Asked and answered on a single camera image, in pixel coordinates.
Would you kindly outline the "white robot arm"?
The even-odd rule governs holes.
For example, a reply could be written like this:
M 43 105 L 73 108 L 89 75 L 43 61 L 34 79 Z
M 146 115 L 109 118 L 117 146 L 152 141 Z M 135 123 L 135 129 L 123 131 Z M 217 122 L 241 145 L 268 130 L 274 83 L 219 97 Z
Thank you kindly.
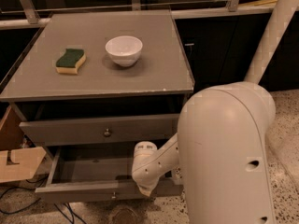
M 276 224 L 265 152 L 275 115 L 272 96 L 254 83 L 199 91 L 162 147 L 135 146 L 133 180 L 149 196 L 179 168 L 190 224 Z

